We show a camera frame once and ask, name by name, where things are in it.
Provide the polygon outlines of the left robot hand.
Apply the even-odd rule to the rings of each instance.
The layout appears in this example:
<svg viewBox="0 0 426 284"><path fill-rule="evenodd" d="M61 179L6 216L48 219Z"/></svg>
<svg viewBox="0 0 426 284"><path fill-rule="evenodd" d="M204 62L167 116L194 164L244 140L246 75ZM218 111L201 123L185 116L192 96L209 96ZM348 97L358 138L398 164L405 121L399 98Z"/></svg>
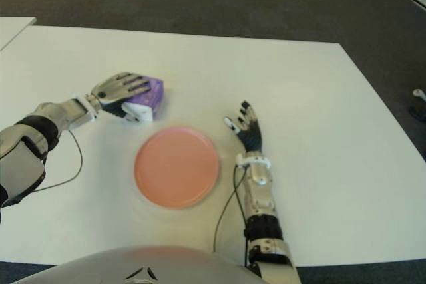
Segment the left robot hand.
<svg viewBox="0 0 426 284"><path fill-rule="evenodd" d="M127 112L122 105L150 90L150 81L145 76L122 72L95 85L86 99L96 111L102 110L130 122L139 122L136 115Z"/></svg>

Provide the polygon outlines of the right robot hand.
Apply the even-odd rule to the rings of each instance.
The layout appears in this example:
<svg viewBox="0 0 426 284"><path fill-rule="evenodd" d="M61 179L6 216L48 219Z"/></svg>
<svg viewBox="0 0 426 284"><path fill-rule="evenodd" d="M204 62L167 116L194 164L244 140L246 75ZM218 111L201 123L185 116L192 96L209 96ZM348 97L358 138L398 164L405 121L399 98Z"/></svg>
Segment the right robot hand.
<svg viewBox="0 0 426 284"><path fill-rule="evenodd" d="M237 122L227 116L224 117L225 125L235 133L246 152L261 152L263 143L260 124L248 101L241 103L240 114Z"/></svg>

